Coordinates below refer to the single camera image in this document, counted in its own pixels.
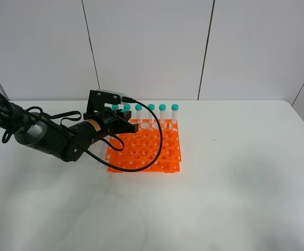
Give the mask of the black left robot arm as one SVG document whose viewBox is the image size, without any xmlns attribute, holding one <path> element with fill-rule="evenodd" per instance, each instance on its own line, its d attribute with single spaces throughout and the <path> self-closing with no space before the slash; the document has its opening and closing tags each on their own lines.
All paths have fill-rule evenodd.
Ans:
<svg viewBox="0 0 304 251">
<path fill-rule="evenodd" d="M 84 114 L 71 111 L 51 116 L 40 107 L 23 109 L 0 94 L 0 128 L 5 130 L 2 142 L 15 138 L 21 145 L 64 162 L 75 162 L 92 144 L 107 136 L 137 133 L 139 126 L 129 121 L 131 111 L 105 106 L 124 100 L 123 94 L 91 90 Z"/>
</svg>

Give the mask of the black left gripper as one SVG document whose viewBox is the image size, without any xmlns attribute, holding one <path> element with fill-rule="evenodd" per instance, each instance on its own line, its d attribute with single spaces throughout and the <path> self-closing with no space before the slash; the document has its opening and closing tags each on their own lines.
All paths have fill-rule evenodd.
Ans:
<svg viewBox="0 0 304 251">
<path fill-rule="evenodd" d="M 97 90 L 89 92 L 86 112 L 83 114 L 85 135 L 107 136 L 110 134 L 137 133 L 138 124 L 131 123 L 131 111 L 112 110 L 96 95 Z"/>
</svg>

